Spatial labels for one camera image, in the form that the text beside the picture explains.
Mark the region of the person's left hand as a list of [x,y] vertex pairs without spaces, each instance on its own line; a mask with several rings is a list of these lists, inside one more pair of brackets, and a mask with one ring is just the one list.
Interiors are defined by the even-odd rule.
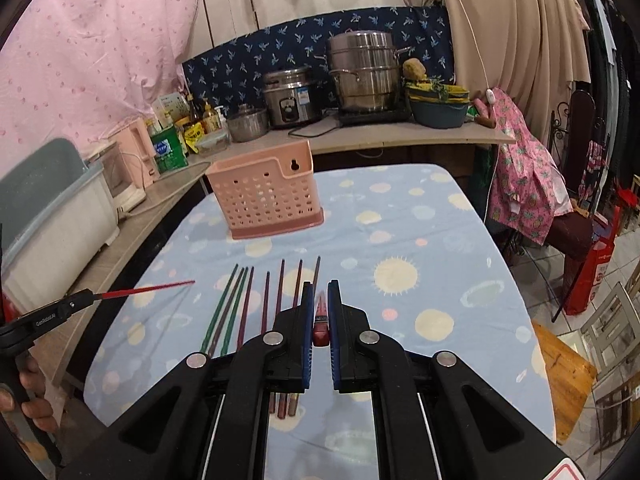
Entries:
[[53,416],[53,408],[44,397],[46,393],[46,378],[37,361],[29,354],[20,373],[22,386],[29,394],[27,402],[20,403],[20,410],[31,419],[35,426],[48,434],[54,434],[58,424]]

